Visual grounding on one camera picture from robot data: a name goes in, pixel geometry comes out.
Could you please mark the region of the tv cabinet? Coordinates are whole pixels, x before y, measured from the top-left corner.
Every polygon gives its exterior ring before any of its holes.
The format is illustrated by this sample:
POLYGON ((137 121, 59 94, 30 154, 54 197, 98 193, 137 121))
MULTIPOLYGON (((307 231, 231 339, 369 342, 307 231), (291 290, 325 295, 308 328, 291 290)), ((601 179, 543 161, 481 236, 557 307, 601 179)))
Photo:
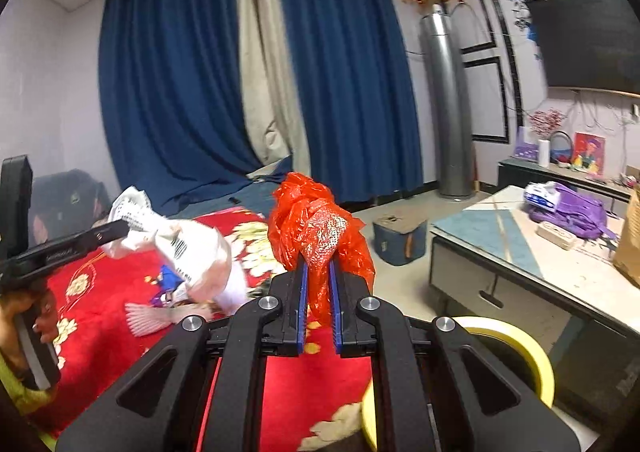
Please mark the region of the tv cabinet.
POLYGON ((516 158, 506 158, 498 164, 499 190, 509 185, 525 187, 529 183, 548 181, 561 183, 582 195, 597 198, 602 201, 608 212, 615 213, 616 216, 623 218, 626 215, 632 190, 611 180, 601 181, 588 173, 561 168, 558 165, 544 168, 533 161, 516 158))

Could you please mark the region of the blue storage stool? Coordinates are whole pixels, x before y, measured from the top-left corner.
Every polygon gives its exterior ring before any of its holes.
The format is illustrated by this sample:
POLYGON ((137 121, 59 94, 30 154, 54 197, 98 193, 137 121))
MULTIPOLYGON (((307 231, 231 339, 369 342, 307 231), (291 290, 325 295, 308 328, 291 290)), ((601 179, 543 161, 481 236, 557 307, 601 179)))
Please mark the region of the blue storage stool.
POLYGON ((425 255, 427 219, 390 213, 372 225, 374 250, 388 264, 400 267, 425 255))

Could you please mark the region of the red floral blanket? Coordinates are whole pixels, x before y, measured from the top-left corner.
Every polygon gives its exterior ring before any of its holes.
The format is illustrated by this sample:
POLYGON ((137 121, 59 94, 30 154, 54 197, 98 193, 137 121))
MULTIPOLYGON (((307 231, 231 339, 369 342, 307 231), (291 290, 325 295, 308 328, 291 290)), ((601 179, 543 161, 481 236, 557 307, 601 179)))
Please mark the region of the red floral blanket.
MULTIPOLYGON (((265 221, 232 209, 198 218, 233 255, 247 255, 247 285, 287 272, 273 257, 265 221)), ((61 378, 37 427, 62 451, 365 451, 367 358, 343 359, 332 326, 308 314, 303 352, 262 352, 268 311, 259 299, 235 315, 188 310, 158 336, 128 326, 147 307, 163 261, 152 251, 113 259, 102 250, 58 268, 54 350, 61 378)))

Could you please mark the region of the white plastic bag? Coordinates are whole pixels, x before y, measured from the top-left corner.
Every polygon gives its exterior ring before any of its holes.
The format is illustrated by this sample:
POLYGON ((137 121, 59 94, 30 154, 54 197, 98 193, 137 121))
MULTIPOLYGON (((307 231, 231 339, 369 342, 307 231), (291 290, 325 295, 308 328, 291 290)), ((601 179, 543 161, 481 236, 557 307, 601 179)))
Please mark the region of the white plastic bag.
POLYGON ((178 277, 168 305, 211 302, 227 315, 247 302, 244 271, 230 244, 214 227, 195 220, 168 219, 152 209, 149 197, 134 186, 114 200, 107 220, 128 225, 125 237, 102 246, 113 259, 152 251, 178 277))

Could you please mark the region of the round blue ornament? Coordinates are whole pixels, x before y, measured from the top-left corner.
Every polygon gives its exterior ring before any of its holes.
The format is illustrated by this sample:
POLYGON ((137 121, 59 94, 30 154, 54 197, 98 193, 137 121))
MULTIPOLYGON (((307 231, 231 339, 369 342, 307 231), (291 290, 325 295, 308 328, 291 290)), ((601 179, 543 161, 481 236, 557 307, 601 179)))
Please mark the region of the round blue ornament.
POLYGON ((573 140, 562 130, 554 131, 549 138, 550 161, 557 165, 570 164, 573 156, 573 140))

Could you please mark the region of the coffee table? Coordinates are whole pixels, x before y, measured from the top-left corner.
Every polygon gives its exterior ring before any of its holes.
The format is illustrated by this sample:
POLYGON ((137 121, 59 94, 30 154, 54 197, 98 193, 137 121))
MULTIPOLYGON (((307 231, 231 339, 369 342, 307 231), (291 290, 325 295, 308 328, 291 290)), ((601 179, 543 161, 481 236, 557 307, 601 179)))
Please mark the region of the coffee table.
POLYGON ((556 404, 598 432, 636 404, 639 290, 613 267, 612 241, 547 241, 516 186, 434 221, 431 235, 438 313, 526 331, 551 361, 556 404))

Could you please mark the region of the purple bag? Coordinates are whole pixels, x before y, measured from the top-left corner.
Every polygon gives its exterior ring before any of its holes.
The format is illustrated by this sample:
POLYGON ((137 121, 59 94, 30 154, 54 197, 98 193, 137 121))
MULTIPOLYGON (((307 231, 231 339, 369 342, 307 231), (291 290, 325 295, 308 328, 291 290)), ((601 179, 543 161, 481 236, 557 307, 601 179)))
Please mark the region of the purple bag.
POLYGON ((580 195, 561 183, 555 183, 561 193, 555 212, 539 209, 525 201, 530 219, 537 223, 549 221, 581 239, 604 236, 616 241, 618 236, 608 228, 608 215, 598 199, 580 195))

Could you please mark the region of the beige inner curtain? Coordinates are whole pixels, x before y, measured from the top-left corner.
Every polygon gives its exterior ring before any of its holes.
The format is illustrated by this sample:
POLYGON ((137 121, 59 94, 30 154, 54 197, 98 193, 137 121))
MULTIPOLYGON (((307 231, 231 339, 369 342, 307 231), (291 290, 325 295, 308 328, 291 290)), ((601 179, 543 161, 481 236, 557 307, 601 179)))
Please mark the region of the beige inner curtain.
POLYGON ((236 0, 245 128, 259 171, 290 158, 311 174, 306 128, 288 46, 282 0, 236 0))

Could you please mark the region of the tissue pack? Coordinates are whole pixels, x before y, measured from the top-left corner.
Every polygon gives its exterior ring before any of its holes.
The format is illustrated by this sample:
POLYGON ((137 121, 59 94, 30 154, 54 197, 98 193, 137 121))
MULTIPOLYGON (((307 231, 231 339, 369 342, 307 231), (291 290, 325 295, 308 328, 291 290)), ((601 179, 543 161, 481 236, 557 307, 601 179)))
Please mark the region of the tissue pack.
POLYGON ((545 211, 555 212, 561 200, 561 193, 553 181, 529 183, 524 189, 523 198, 529 205, 545 211))

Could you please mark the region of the white power strip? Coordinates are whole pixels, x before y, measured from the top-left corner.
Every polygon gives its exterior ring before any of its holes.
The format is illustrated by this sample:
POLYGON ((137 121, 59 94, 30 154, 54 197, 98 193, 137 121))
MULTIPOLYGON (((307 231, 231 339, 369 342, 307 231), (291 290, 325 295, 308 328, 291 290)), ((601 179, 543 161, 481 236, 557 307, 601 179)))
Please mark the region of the white power strip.
POLYGON ((564 250, 570 250, 577 244, 577 237, 573 233, 549 221, 542 221, 538 224, 536 234, 564 250))

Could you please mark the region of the blue curtain panel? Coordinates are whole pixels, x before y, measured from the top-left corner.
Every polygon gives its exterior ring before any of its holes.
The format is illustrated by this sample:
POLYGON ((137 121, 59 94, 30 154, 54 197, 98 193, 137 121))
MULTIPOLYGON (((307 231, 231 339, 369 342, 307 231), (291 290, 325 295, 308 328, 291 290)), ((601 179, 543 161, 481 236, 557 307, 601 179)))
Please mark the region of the blue curtain panel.
POLYGON ((236 0, 105 0, 103 126, 118 182, 172 216, 238 191, 259 159, 243 115, 236 0))
POLYGON ((282 0, 312 177, 340 203, 423 184, 405 42, 392 0, 282 0))

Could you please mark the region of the blue colourful wrapper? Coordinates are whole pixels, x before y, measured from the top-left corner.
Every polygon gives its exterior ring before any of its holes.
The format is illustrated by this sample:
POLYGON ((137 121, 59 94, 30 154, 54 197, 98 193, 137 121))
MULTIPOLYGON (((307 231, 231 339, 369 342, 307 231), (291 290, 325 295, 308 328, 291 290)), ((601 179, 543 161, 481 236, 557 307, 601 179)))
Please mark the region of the blue colourful wrapper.
POLYGON ((158 273, 154 284, 158 288, 157 293, 150 300, 150 304, 154 308, 173 307, 189 299, 186 287, 183 286, 183 280, 166 264, 160 267, 160 273, 158 273))

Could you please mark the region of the red plastic bag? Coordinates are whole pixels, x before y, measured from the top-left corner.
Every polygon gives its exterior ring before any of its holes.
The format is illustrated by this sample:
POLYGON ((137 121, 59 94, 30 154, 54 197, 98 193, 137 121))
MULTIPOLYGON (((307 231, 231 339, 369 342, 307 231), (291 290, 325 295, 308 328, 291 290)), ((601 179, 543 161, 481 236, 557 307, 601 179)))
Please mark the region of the red plastic bag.
POLYGON ((375 268, 364 223, 340 207, 329 187, 303 173, 290 172, 273 192, 276 207, 268 222, 273 256, 292 271, 299 258, 308 265, 309 310, 322 325, 331 323, 329 262, 359 275, 373 288, 375 268))

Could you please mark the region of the black wall television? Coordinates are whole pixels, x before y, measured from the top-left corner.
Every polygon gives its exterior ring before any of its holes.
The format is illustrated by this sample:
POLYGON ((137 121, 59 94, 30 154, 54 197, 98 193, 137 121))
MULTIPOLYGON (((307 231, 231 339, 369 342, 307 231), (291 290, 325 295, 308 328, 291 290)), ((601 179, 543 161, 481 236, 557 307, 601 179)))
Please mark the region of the black wall television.
POLYGON ((639 95, 639 19, 627 0, 527 0, 548 86, 639 95))

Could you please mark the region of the brown paper bag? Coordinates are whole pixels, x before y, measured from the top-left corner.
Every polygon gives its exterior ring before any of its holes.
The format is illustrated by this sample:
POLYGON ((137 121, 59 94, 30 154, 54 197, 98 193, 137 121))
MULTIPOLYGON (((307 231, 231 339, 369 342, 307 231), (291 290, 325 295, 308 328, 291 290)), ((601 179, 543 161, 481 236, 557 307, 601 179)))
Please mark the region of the brown paper bag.
POLYGON ((640 190, 634 186, 626 219, 613 258, 614 268, 635 287, 640 287, 640 190))

